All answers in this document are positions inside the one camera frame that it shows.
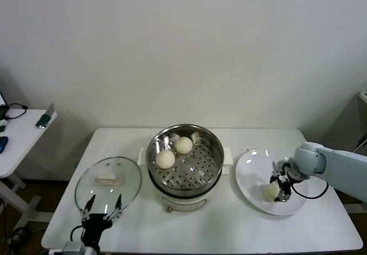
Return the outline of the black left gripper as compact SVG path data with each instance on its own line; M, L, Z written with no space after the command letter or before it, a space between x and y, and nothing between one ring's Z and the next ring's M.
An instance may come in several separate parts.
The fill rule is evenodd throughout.
M103 213L93 213L89 215L95 194L88 200L85 207L80 211L82 226L84 233L81 236L81 241L85 246L98 246L102 233L112 227L112 223L116 222L122 215L122 195L118 196L115 208L108 215Z

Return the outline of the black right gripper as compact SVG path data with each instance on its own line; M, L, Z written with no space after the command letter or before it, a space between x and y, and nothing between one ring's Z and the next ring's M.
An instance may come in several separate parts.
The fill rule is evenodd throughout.
M278 160L276 162L276 172L280 175L286 175L290 182L297 181L297 177L293 173L292 166L288 161ZM277 183L279 185L279 194L275 200L277 202L287 202L291 196L291 184L288 181L280 181L278 175L272 175L270 183Z

